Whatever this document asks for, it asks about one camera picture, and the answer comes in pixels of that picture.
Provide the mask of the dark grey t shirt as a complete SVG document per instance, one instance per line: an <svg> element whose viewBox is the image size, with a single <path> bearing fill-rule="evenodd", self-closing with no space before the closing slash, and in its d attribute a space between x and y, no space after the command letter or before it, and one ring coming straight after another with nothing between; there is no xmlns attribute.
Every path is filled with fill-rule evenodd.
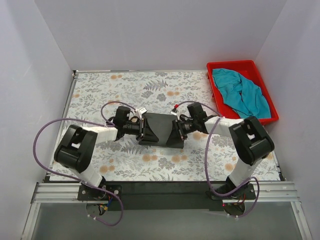
<svg viewBox="0 0 320 240"><path fill-rule="evenodd" d="M157 136L158 142L143 139L138 142L139 145L172 149L184 148L184 142L180 140L167 145L168 138L172 132L173 120L177 119L175 115L147 112L144 117L149 128Z"/></svg>

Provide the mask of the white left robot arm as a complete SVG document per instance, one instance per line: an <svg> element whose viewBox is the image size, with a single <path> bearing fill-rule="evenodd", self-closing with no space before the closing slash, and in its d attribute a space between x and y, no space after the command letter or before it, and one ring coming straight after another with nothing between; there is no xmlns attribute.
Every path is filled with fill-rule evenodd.
<svg viewBox="0 0 320 240"><path fill-rule="evenodd" d="M130 108L119 106L115 117L111 119L113 126L80 127L70 125L65 132L54 153L54 160L73 172L80 181L90 186L89 194L95 200L106 196L110 187L107 187L105 178L98 173L91 164L96 144L114 142L124 135L134 135L137 141L146 140L158 143L159 138L152 131L145 117L145 108L136 109L133 122L130 120Z"/></svg>

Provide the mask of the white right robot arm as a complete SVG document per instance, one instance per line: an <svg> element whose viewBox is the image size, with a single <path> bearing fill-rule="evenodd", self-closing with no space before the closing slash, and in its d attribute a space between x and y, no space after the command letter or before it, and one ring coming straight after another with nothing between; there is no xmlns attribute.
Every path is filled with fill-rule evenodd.
<svg viewBox="0 0 320 240"><path fill-rule="evenodd" d="M244 186L247 186L254 178L254 170L275 149L274 142L254 116L238 119L225 118L220 113L208 116L203 110L203 104L196 101L189 101L187 109L189 116L186 119L179 117L173 120L166 146L184 142L188 134L193 132L207 134L204 172L210 192L219 198L239 198L245 192ZM207 165L210 140L213 134L230 137L239 157L236 166L226 178L225 184L217 189L210 184Z"/></svg>

